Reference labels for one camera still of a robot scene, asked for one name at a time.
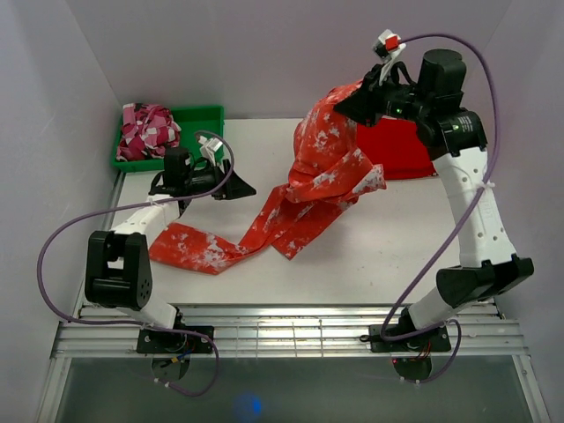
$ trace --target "white tabletop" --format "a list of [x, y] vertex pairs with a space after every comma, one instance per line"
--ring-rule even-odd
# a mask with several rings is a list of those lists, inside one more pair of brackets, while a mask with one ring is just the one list
[[[235, 170], [258, 194], [234, 201], [196, 200], [180, 221], [237, 242], [271, 189], [287, 181], [298, 121], [226, 121], [225, 137], [234, 148]], [[153, 172], [127, 174], [119, 205], [145, 200], [153, 176]], [[118, 213], [115, 223], [128, 215]], [[453, 226], [438, 178], [389, 182], [388, 189], [363, 196], [292, 261], [269, 248], [218, 276], [153, 262], [153, 290], [173, 304], [390, 304]], [[456, 264], [455, 241], [408, 302], [417, 301], [434, 286], [438, 269]]]

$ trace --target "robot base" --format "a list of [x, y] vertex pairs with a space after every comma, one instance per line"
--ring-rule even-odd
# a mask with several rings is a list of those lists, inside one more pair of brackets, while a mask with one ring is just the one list
[[410, 381], [424, 381], [433, 371], [431, 357], [425, 359], [393, 359], [392, 364], [396, 373]]
[[[213, 326], [185, 326], [177, 323], [174, 326], [179, 330], [190, 330], [201, 333], [213, 340]], [[180, 354], [188, 343], [194, 354], [212, 353], [212, 346], [198, 337], [184, 337], [183, 335], [157, 332], [155, 330], [142, 329], [139, 331], [136, 351], [140, 354]]]
[[450, 351], [450, 340], [447, 328], [437, 328], [418, 337], [403, 341], [388, 342], [380, 338], [381, 325], [368, 327], [369, 335], [362, 340], [370, 341], [372, 353], [419, 353], [430, 344], [431, 353], [446, 353]]

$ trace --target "green tray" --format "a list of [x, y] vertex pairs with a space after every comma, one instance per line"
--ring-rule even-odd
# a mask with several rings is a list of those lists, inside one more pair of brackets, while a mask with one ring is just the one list
[[[194, 138], [197, 130], [210, 130], [223, 137], [224, 111], [222, 106], [201, 106], [193, 108], [171, 108], [174, 121], [182, 128], [180, 132], [180, 145], [186, 147], [194, 154], [195, 159], [201, 157], [200, 144]], [[146, 172], [149, 170], [162, 170], [162, 159], [140, 161], [117, 161], [117, 146], [122, 137], [122, 123], [120, 118], [115, 136], [115, 146], [112, 153], [112, 165], [122, 172]], [[216, 160], [223, 159], [223, 147], [215, 155]]]

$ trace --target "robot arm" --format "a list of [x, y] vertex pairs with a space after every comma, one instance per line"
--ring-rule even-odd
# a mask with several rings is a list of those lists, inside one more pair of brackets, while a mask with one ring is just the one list
[[[384, 32], [373, 50], [377, 64], [361, 87], [335, 111], [366, 126], [382, 116], [410, 120], [441, 177], [457, 223], [478, 189], [484, 192], [458, 234], [460, 265], [441, 269], [436, 287], [405, 309], [393, 335], [441, 323], [475, 301], [505, 293], [533, 273], [530, 258], [520, 258], [501, 223], [493, 184], [482, 182], [487, 165], [486, 134], [477, 114], [460, 107], [466, 66], [455, 51], [427, 51], [417, 83], [398, 61], [399, 37]], [[402, 72], [408, 84], [399, 83]]]
[[[218, 141], [212, 138], [203, 149], [214, 152]], [[182, 317], [177, 308], [152, 292], [149, 246], [167, 226], [186, 210], [183, 198], [203, 194], [218, 186], [231, 163], [223, 160], [223, 170], [215, 159], [192, 162], [186, 148], [167, 150], [164, 171], [152, 181], [146, 202], [152, 205], [137, 210], [110, 231], [96, 231], [88, 241], [85, 296], [107, 308], [118, 308], [134, 319], [149, 325], [175, 328]], [[256, 191], [235, 172], [220, 190], [212, 194], [218, 200], [253, 196]], [[160, 200], [178, 198], [157, 204]]]

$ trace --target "red cloth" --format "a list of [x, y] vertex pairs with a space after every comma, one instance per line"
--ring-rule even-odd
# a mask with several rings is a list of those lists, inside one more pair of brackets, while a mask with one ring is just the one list
[[337, 87], [319, 100], [293, 136], [295, 161], [288, 183], [274, 188], [238, 244], [173, 223], [150, 248], [157, 262], [218, 274], [272, 245], [292, 259], [355, 204], [384, 189], [381, 165], [356, 144], [357, 125], [333, 111], [358, 84]]

